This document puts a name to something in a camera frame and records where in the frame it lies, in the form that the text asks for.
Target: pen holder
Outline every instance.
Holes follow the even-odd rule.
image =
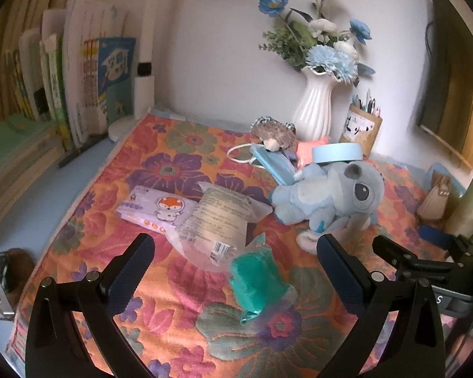
[[[364,158],[367,159],[377,139],[381,124],[382,118],[370,115],[351,104],[340,143],[360,144]]]

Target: white wall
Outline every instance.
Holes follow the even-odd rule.
[[[156,100],[178,112],[252,123],[261,115],[287,121],[305,87],[276,54],[257,49],[272,20],[258,11],[259,0],[161,0],[155,41]],[[307,11],[311,0],[290,0]],[[426,62],[424,31],[428,0],[332,0],[325,12],[340,27],[351,18],[366,22],[373,40],[361,50],[377,74],[363,80],[371,88],[384,122],[374,151],[422,169],[442,162],[456,169],[448,152],[415,128]],[[337,140],[355,92],[333,93],[332,136]]]

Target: stack of books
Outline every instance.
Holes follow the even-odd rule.
[[[126,11],[96,0],[46,10],[5,60],[18,110],[53,120],[63,146],[80,148],[118,118],[131,115],[135,39],[123,38]]]
[[[3,72],[18,113],[0,123],[0,220],[65,152],[132,115],[135,39],[122,37],[125,17],[112,4],[68,0],[40,11],[38,27],[8,32]]]
[[[56,124],[17,113],[0,123],[0,221],[21,195],[64,154]]]

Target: green object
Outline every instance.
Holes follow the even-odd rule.
[[[246,312],[242,324],[278,302],[291,287],[283,282],[270,248],[258,247],[231,262],[230,285],[236,302]]]
[[[0,169],[9,161],[14,151],[30,141],[51,122],[37,122],[17,113],[0,122]]]

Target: wet wipes package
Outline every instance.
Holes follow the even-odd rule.
[[[130,197],[120,204],[116,213],[129,222],[166,234],[180,226],[197,205],[198,203],[176,194],[135,186]]]
[[[272,208],[241,193],[198,182],[203,191],[193,214],[166,236],[195,266],[211,272],[227,271],[231,260],[245,251],[247,223],[257,223]]]

